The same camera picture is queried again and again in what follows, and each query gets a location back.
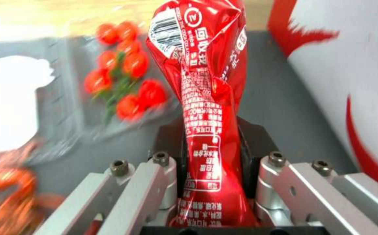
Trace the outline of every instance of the red graphic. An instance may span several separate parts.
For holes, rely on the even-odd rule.
[[[354,154],[365,173],[378,182],[378,164],[373,160],[370,154],[360,141],[351,114],[351,97],[347,98],[347,131]]]
[[[304,32],[304,27],[298,29],[298,25],[289,28],[292,23],[290,16],[297,0],[274,0],[273,9],[268,20],[268,30],[281,46],[282,51],[289,55],[300,46],[311,42],[323,42],[338,37],[339,31],[324,31],[315,29]]]

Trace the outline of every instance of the wooden surface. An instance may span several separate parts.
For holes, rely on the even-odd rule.
[[[134,20],[146,31],[164,0],[0,0],[0,40],[93,35],[105,22]],[[272,0],[245,0],[247,28],[265,30]]]

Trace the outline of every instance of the mounting hole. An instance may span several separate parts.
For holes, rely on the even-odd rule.
[[[198,235],[198,232],[193,229],[185,228],[179,231],[179,235]]]
[[[165,153],[157,153],[156,155],[158,158],[164,158],[165,157]]]
[[[290,186],[290,194],[296,196],[296,189],[293,186]]]
[[[328,163],[324,161],[318,161],[318,164],[320,164],[321,166],[328,166]]]
[[[290,233],[286,232],[285,230],[283,229],[274,229],[272,230],[269,235],[290,235]]]
[[[124,162],[121,161],[121,160],[115,161],[115,162],[113,163],[114,166],[120,166],[120,165],[122,165],[122,164],[124,164]]]
[[[274,153],[273,156],[277,157],[278,159],[283,157],[281,153]]]

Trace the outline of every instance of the gray table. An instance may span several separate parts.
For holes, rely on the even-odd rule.
[[[354,167],[309,92],[267,32],[249,32],[248,79],[239,116],[264,126],[292,163],[325,159],[339,174]],[[104,172],[115,159],[147,159],[157,129],[181,115],[144,125],[103,143],[79,143],[62,159],[35,166],[40,192],[67,195],[89,172]]]

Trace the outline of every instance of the tomato cluster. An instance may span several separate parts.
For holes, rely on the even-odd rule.
[[[138,92],[134,91],[149,67],[149,59],[137,39],[138,27],[124,21],[118,26],[102,24],[96,38],[104,45],[118,43],[116,51],[106,50],[98,57],[98,69],[84,80],[84,89],[107,104],[107,121],[116,113],[126,121],[140,119],[144,112],[167,101],[164,86],[157,80],[146,79]]]

